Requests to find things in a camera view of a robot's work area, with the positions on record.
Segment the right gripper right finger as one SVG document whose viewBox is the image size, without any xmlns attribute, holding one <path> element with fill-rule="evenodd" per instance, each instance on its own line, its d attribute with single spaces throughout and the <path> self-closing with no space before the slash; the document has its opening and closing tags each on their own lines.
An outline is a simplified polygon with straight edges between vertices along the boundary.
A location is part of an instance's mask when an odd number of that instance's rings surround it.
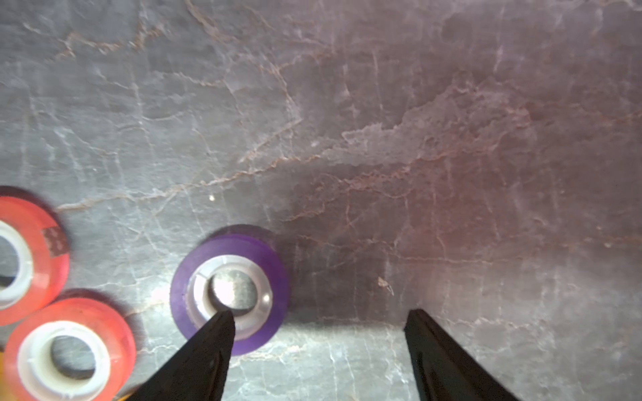
<svg viewBox="0 0 642 401">
<path fill-rule="evenodd" d="M 518 400 L 424 310 L 404 331 L 421 400 Z"/>
</svg>

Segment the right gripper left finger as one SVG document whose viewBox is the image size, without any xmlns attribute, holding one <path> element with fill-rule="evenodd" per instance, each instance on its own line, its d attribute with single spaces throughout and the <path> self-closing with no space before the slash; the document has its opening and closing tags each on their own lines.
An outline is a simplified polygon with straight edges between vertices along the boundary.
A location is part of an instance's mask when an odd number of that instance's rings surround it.
<svg viewBox="0 0 642 401">
<path fill-rule="evenodd" d="M 234 336 L 232 313 L 218 312 L 129 399 L 220 400 L 227 380 Z"/>
</svg>

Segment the purple tape roll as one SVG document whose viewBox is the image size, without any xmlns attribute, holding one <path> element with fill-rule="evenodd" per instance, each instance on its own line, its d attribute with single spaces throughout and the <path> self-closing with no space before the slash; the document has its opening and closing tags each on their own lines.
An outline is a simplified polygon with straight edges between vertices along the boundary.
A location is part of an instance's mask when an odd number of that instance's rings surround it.
<svg viewBox="0 0 642 401">
<path fill-rule="evenodd" d="M 233 308 L 240 298 L 231 283 L 217 283 L 225 273 L 247 277 L 257 294 L 246 309 Z M 289 278 L 279 255 L 265 242 L 240 234 L 206 240 L 180 263 L 172 279 L 172 317 L 186 339 L 192 338 L 217 312 L 234 314 L 232 355 L 260 349 L 284 322 L 289 305 Z"/>
</svg>

